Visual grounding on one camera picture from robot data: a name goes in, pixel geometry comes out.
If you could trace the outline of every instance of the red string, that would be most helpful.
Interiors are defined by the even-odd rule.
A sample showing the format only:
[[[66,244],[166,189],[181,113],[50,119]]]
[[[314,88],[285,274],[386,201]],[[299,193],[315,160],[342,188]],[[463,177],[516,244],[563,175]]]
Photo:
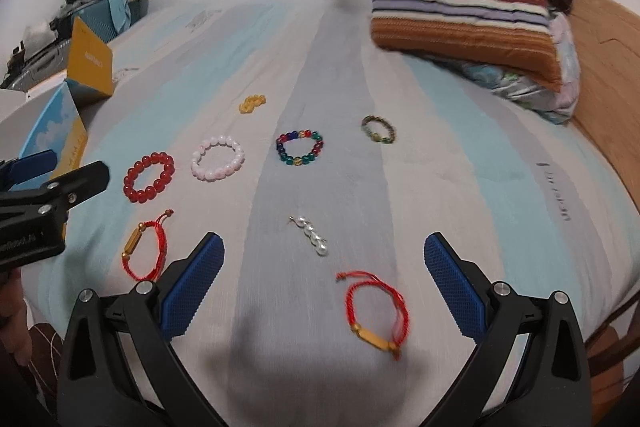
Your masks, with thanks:
[[[145,225],[145,227],[147,228],[153,227],[156,230],[156,235],[158,236],[158,258],[156,259],[156,266],[154,267],[153,270],[151,270],[144,277],[139,277],[135,273],[133,273],[132,269],[129,268],[129,258],[127,257],[126,259],[125,258],[122,259],[122,267],[124,268],[124,271],[127,272],[129,276],[132,279],[136,280],[137,282],[155,281],[158,277],[160,277],[160,274],[162,273],[162,268],[164,268],[164,261],[166,260],[166,246],[167,246],[166,234],[164,233],[162,222],[167,217],[171,216],[173,213],[174,211],[172,211],[169,208],[168,210],[164,211],[164,213],[162,213],[162,215],[159,216],[158,219],[156,219],[155,221],[145,221],[143,223],[143,225]]]
[[[347,277],[366,279],[364,281],[353,283],[351,286],[349,286],[347,293],[344,296],[344,305],[347,312],[347,322],[349,323],[350,327],[352,327],[357,322],[355,308],[353,306],[353,295],[358,288],[362,288],[364,286],[377,286],[385,291],[393,299],[394,306],[396,307],[396,322],[394,323],[394,327],[391,332],[391,341],[396,344],[396,346],[398,346],[399,353],[400,346],[402,345],[402,343],[404,343],[407,335],[409,334],[409,311],[406,308],[406,304],[404,302],[402,294],[398,290],[393,288],[393,286],[389,286],[387,283],[383,282],[378,277],[369,272],[340,272],[335,277],[337,280],[347,279]]]

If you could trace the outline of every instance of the metal screw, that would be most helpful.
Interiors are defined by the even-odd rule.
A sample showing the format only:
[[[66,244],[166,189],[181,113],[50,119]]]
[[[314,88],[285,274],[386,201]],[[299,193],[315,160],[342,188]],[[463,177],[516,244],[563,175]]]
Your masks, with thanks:
[[[511,293],[511,286],[506,282],[497,282],[494,284],[494,291],[501,297],[506,297]]]
[[[136,292],[140,295],[148,294],[154,288],[154,284],[151,281],[142,281],[139,282],[136,286]]]
[[[91,300],[91,297],[93,296],[94,296],[94,293],[91,290],[86,289],[80,292],[78,299],[80,299],[81,302],[89,302]]]
[[[554,299],[558,304],[567,304],[567,302],[569,302],[569,297],[564,292],[556,292],[554,294]]]

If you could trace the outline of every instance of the brown beaded bracelet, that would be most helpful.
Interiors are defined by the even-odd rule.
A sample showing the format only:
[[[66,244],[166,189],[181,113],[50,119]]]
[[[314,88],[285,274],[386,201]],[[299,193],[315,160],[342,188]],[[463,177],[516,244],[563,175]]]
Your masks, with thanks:
[[[378,134],[376,132],[371,132],[371,130],[369,128],[369,123],[370,122],[381,123],[389,131],[389,136],[388,137],[382,137],[382,136],[380,136],[380,134]],[[374,142],[393,143],[393,142],[396,141],[396,130],[384,118],[380,118],[379,116],[369,115],[369,116],[366,116],[362,120],[362,124],[360,124],[360,126],[362,127],[362,130],[365,132],[365,134],[370,139],[372,139]]]

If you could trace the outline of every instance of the bed sheet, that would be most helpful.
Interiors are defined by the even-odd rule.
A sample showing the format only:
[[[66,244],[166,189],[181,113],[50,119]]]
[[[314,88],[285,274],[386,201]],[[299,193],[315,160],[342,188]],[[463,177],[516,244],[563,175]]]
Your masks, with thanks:
[[[83,161],[105,161],[112,182],[72,211],[66,251],[25,269],[26,294],[63,334],[81,289],[132,287],[120,252],[138,222],[174,209],[164,224],[168,263],[218,233],[225,264],[173,346],[229,425],[418,425],[474,347],[424,267],[430,233],[522,295],[564,290],[585,337],[638,279],[638,212],[574,127],[377,49],[366,15],[210,1],[153,14],[113,45],[115,94],[83,115]],[[250,94],[267,103],[241,115]],[[398,140],[367,139],[368,114],[393,124]],[[320,132],[325,147],[316,162],[287,166],[274,139],[299,129]],[[198,181],[191,153],[221,134],[242,144],[246,161],[226,180]],[[289,144],[294,155],[306,146]],[[161,150],[175,158],[173,181],[155,200],[131,204],[121,178]],[[231,155],[213,149],[203,163]],[[316,255],[291,215],[314,222],[329,256]],[[143,235],[134,270],[153,266],[155,241]],[[351,333],[346,284],[335,274],[352,269],[404,294],[411,330],[399,362]],[[388,336],[388,297],[364,289],[356,307],[363,324]],[[518,348],[512,355],[491,403],[508,389]],[[151,396],[135,363],[134,372]]]

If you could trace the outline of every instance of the stack of blankets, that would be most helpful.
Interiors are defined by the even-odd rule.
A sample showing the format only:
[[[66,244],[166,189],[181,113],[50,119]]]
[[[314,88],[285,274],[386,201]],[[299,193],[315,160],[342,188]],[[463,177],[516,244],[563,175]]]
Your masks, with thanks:
[[[579,93],[571,1],[373,0],[371,35],[562,123]]]

